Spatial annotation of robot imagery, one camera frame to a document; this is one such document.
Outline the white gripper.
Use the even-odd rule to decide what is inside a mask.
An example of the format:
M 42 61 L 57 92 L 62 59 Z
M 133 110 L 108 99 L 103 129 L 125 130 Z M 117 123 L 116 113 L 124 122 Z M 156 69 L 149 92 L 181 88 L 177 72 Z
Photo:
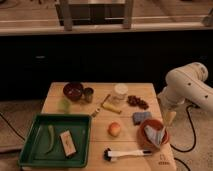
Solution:
M 160 105 L 162 113 L 166 114 L 166 116 L 165 116 L 165 125 L 166 126 L 170 126 L 171 123 L 173 122 L 175 116 L 176 116 L 176 112 L 172 111 L 174 109 L 174 106 L 168 99 L 166 99 L 161 94 L 159 94 L 157 96 L 157 99 L 159 101 L 159 105 Z

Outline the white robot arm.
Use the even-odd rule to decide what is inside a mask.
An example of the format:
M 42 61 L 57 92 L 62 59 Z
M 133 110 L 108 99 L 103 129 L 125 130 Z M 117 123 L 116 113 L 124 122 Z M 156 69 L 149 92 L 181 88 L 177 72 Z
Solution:
M 213 88 L 205 84 L 207 78 L 208 70 L 200 62 L 172 69 L 166 74 L 166 86 L 157 95 L 166 126 L 172 123 L 175 109 L 185 100 L 213 114 Z

